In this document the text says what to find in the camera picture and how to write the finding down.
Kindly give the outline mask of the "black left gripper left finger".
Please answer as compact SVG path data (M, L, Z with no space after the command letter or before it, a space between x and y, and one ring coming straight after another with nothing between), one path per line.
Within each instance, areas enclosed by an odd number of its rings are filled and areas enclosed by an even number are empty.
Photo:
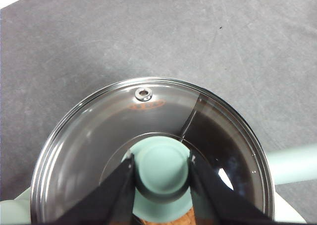
M132 225L135 162L129 155L91 193L58 218L57 225Z

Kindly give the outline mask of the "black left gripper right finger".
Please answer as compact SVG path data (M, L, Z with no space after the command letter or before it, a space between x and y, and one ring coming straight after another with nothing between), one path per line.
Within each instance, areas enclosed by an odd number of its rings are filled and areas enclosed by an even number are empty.
M196 224L274 224L270 217L230 189L200 154L190 154L189 180Z

